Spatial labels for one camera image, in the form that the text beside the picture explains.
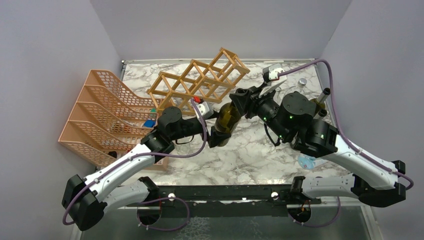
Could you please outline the dark green wine bottle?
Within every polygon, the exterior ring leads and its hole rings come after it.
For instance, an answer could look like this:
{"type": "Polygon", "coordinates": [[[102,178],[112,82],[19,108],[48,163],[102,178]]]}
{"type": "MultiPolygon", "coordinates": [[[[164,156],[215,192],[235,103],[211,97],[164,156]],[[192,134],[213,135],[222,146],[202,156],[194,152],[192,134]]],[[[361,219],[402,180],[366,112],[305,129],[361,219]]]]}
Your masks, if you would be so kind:
{"type": "Polygon", "coordinates": [[[241,117],[242,116],[232,102],[228,102],[220,108],[214,127],[212,127],[211,130],[217,130],[222,133],[231,133],[232,135],[241,120],[241,117]]]}

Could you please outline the wooden wine rack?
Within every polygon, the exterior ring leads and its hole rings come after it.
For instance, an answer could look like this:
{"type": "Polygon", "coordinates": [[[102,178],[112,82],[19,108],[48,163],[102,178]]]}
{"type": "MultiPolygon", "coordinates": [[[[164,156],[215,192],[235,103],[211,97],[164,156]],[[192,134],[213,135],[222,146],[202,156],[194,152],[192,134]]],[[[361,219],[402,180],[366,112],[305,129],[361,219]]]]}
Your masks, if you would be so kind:
{"type": "Polygon", "coordinates": [[[177,107],[184,115],[193,116],[190,99],[219,104],[250,71],[236,53],[222,47],[209,63],[191,59],[182,73],[160,71],[146,93],[157,113],[177,107]]]}

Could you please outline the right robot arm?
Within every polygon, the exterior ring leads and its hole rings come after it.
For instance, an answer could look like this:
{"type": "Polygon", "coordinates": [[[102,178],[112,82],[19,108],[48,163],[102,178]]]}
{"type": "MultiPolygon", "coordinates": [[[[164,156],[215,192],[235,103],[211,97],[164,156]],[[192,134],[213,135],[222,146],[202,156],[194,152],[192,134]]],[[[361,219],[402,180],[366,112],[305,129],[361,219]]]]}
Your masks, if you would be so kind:
{"type": "Polygon", "coordinates": [[[405,164],[376,159],[347,143],[339,130],[315,117],[315,104],[295,91],[285,95],[280,104],[274,93],[260,96],[257,87],[238,88],[230,94],[231,102],[246,118],[259,117],[277,135],[282,144],[303,155],[323,159],[349,171],[339,177],[296,177],[288,190],[289,199],[300,204],[317,197],[349,197],[361,203],[384,208],[406,199],[407,189],[399,182],[405,164]]]}

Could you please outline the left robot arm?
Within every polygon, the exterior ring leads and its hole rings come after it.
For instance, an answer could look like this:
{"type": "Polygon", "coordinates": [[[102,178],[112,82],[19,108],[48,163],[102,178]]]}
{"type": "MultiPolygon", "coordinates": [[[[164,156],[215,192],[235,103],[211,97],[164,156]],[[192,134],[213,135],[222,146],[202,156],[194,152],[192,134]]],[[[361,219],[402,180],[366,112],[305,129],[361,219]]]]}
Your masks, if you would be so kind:
{"type": "Polygon", "coordinates": [[[157,186],[148,178],[122,186],[129,177],[152,166],[164,157],[173,157],[173,141],[185,137],[201,135],[203,143],[199,150],[185,155],[191,158],[198,155],[206,145],[213,148],[231,137],[230,133],[220,132],[215,127],[207,130],[204,115],[194,104],[196,116],[183,119],[182,111],[175,106],[167,107],[157,120],[157,126],[139,144],[106,168],[84,178],[71,177],[66,184],[62,206],[65,213],[64,225],[77,225],[81,231],[95,226],[110,211],[136,202],[152,205],[157,200],[157,186]]]}

